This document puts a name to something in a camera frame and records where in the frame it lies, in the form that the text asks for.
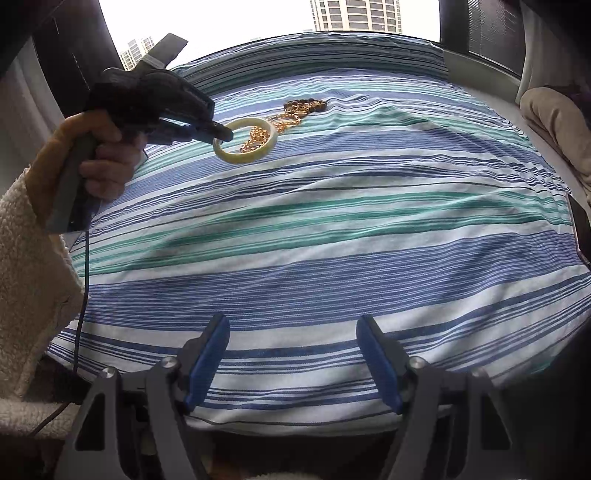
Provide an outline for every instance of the finger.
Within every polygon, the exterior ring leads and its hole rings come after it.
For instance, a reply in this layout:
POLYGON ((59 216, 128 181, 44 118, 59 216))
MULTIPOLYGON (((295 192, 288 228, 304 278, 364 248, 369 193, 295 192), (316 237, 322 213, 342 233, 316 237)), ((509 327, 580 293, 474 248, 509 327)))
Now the finger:
POLYGON ((135 166, 141 159, 142 151, 125 143, 104 143, 96 149, 96 158, 105 158, 119 163, 135 166))
POLYGON ((112 180, 86 180, 86 190, 97 198, 112 202, 119 198, 125 185, 112 180))
POLYGON ((112 180, 125 184, 133 178, 134 167, 112 160, 86 160, 80 164, 78 172, 86 179, 112 180))
POLYGON ((72 142, 88 132, 99 142, 118 142, 122 138, 121 131, 106 110, 91 110, 66 118, 56 131, 56 136, 72 142))
POLYGON ((143 132, 140 132, 139 134, 137 134, 134 138, 134 141, 133 141, 134 147, 139 150, 143 150, 144 148, 146 148, 147 143, 148 143, 148 137, 143 132))

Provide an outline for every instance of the gold chain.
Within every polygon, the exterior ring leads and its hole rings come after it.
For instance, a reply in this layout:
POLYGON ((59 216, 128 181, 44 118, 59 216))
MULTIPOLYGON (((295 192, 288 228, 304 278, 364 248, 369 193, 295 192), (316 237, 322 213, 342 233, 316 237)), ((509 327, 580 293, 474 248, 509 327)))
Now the gold chain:
MULTIPOLYGON (((291 100, 283 104, 284 113, 268 116, 267 121, 273 124, 277 133, 282 134, 290 127, 301 123, 301 120, 312 112, 324 112, 326 102, 324 100, 291 100)), ((254 127, 251 130, 249 139, 240 147, 240 152, 251 152, 263 146, 269 140, 269 132, 261 127, 254 127)))

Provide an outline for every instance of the beige cushion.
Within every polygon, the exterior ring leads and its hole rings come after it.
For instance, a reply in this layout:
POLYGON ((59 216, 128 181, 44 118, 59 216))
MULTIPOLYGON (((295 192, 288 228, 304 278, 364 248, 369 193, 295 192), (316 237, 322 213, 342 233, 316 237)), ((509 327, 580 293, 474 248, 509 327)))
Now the beige cushion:
POLYGON ((551 88, 528 90, 521 114, 575 169, 591 203, 591 131, 574 102, 551 88))

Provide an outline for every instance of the hand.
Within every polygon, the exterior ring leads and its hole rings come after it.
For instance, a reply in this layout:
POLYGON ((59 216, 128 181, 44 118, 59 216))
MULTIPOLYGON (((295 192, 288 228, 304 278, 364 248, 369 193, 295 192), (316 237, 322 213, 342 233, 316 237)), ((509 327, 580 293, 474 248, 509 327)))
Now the hand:
POLYGON ((89 159, 80 164, 79 173, 86 179, 86 190, 111 202, 121 196, 125 184, 132 179, 146 145, 144 134, 139 134, 132 144, 121 143, 121 131, 104 110, 66 118, 25 174, 27 194, 40 225, 45 225, 51 213, 61 167, 74 140, 88 132, 100 144, 96 149, 97 160, 89 159))

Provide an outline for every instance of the white fleece jacket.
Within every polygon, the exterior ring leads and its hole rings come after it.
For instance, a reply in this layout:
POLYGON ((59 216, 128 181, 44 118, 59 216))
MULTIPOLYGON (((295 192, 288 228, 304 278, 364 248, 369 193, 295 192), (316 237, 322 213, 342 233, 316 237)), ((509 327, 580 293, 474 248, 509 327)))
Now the white fleece jacket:
MULTIPOLYGON (((58 406, 21 399, 83 291, 61 237, 37 225, 23 173, 0 199, 0 433, 28 433, 58 406)), ((76 412, 68 407, 40 436, 65 437, 76 412)))

